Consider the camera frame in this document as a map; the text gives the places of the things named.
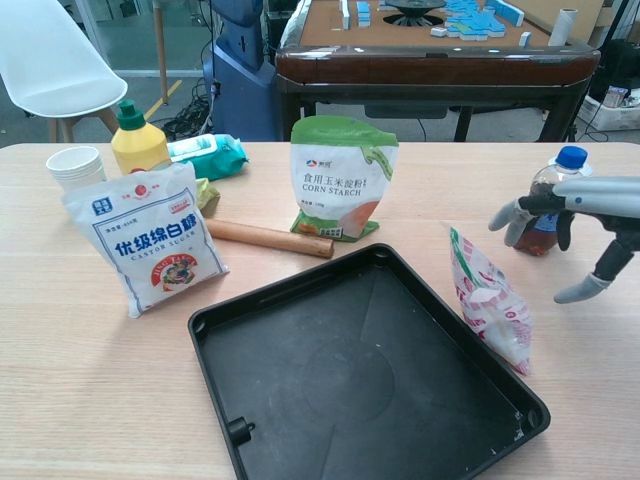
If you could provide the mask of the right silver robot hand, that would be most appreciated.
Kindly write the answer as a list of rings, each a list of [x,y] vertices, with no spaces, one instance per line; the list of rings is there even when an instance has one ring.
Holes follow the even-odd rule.
[[[505,204],[490,220],[489,229],[506,228],[504,243],[513,246],[536,217],[558,216],[556,234],[562,251],[571,243],[571,224],[577,214],[599,220],[615,234],[584,280],[555,295],[558,304],[588,300],[606,290],[639,251],[639,179],[637,177],[585,177],[556,184]]]

